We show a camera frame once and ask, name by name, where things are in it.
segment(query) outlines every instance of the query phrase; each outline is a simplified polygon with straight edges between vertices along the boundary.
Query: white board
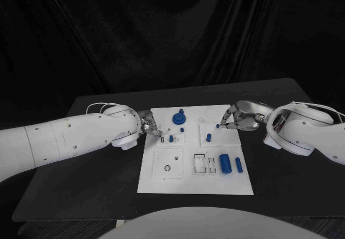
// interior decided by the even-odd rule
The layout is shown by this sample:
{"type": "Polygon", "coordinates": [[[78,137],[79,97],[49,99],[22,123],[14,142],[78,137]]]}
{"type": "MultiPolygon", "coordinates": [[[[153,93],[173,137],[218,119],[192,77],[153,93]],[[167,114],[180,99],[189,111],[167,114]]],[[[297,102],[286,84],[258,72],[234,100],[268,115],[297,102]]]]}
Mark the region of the white board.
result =
{"type": "Polygon", "coordinates": [[[183,135],[183,145],[173,143],[160,144],[160,139],[151,135],[146,136],[146,148],[141,162],[138,193],[172,193],[172,194],[235,194],[252,195],[250,176],[245,166],[245,160],[241,150],[241,142],[237,130],[216,128],[221,122],[222,115],[229,105],[219,106],[196,106],[196,107],[175,107],[151,109],[159,129],[164,133],[164,141],[169,136],[173,139],[183,135]],[[173,123],[173,115],[183,109],[186,121],[182,125],[173,123]],[[206,131],[212,131],[214,135],[211,142],[214,145],[202,147],[202,140],[206,131]],[[160,178],[154,178],[156,150],[176,149],[182,150],[182,178],[172,178],[162,171],[160,178]],[[201,157],[195,164],[195,154],[205,155],[203,164],[201,157]],[[221,172],[219,155],[228,154],[232,172],[224,174],[221,172]],[[237,170],[235,158],[241,159],[242,173],[237,170]],[[195,166],[206,167],[206,173],[196,173],[195,166]]]}

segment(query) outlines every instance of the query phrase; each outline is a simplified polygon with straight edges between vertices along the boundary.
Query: blue object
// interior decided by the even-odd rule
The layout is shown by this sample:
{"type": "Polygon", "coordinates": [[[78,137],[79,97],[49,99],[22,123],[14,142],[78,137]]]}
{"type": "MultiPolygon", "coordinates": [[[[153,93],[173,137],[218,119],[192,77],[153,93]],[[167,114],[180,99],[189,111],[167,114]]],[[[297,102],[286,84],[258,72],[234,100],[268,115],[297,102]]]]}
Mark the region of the blue object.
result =
{"type": "Polygon", "coordinates": [[[235,164],[237,164],[238,173],[242,173],[242,165],[241,165],[240,158],[235,158],[235,164]]]}
{"type": "Polygon", "coordinates": [[[185,115],[182,113],[177,113],[172,117],[172,121],[175,124],[183,124],[185,123],[185,115]]]}
{"type": "Polygon", "coordinates": [[[206,134],[206,141],[208,141],[208,142],[211,142],[211,136],[212,136],[212,135],[208,133],[208,134],[206,134]]]}
{"type": "Polygon", "coordinates": [[[231,169],[231,164],[229,164],[229,158],[227,154],[222,154],[219,156],[219,160],[221,160],[221,171],[222,173],[231,173],[232,169],[231,169]]]}

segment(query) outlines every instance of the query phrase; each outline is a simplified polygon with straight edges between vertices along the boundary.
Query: dark tabletop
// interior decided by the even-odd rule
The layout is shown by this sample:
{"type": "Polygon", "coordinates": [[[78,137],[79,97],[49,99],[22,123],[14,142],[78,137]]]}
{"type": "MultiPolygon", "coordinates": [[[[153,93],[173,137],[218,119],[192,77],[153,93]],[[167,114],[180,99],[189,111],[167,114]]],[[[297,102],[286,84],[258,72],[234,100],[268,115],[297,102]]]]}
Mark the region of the dark tabletop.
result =
{"type": "MultiPolygon", "coordinates": [[[[278,79],[79,97],[68,116],[84,114],[86,106],[97,102],[124,104],[138,111],[234,104],[245,99],[274,107],[291,101],[310,101],[294,80],[278,79]]],[[[42,166],[13,220],[133,219],[154,211],[188,206],[232,208],[267,216],[343,216],[345,166],[316,150],[304,157],[267,146],[263,143],[265,127],[238,133],[254,196],[137,194],[146,140],[141,136],[138,145],[127,151],[108,145],[42,166]]]]}

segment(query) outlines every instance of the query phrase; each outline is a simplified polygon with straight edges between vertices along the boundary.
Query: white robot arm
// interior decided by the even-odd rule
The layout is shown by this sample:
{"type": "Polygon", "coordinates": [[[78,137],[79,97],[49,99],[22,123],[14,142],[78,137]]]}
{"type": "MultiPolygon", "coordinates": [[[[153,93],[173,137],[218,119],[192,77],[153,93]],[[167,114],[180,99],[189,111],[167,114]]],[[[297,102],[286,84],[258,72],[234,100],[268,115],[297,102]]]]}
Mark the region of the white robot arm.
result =
{"type": "Polygon", "coordinates": [[[102,114],[85,114],[0,131],[0,182],[48,163],[104,148],[137,145],[143,133],[160,136],[150,111],[124,105],[102,114]]]}
{"type": "Polygon", "coordinates": [[[330,115],[307,105],[335,111],[332,108],[291,102],[273,108],[254,101],[238,101],[227,110],[221,127],[252,131],[260,123],[265,123],[267,135],[264,143],[276,149],[307,156],[315,148],[336,163],[345,165],[345,123],[333,124],[330,115]],[[234,122],[227,120],[234,114],[234,122]]]}

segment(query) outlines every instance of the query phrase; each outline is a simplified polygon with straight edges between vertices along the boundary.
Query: white platform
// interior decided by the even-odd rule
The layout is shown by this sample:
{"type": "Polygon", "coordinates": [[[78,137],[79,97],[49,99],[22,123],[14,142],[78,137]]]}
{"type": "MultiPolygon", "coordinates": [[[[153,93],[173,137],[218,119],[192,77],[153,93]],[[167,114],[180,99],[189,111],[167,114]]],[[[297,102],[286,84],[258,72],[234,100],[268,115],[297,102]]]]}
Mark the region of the white platform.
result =
{"type": "Polygon", "coordinates": [[[238,132],[216,128],[228,108],[229,105],[151,109],[157,126],[164,132],[164,142],[151,135],[146,136],[138,193],[252,195],[238,132]],[[176,125],[172,120],[179,109],[183,109],[186,116],[182,125],[176,125]],[[211,142],[205,141],[208,133],[212,134],[211,142]],[[195,164],[195,154],[205,155],[203,174],[195,173],[195,166],[201,163],[198,157],[195,164]],[[229,156],[232,172],[228,174],[221,172],[221,154],[229,156]],[[235,157],[241,159],[242,173],[237,170],[235,157]],[[214,166],[209,165],[209,158],[214,158],[214,166]]]}

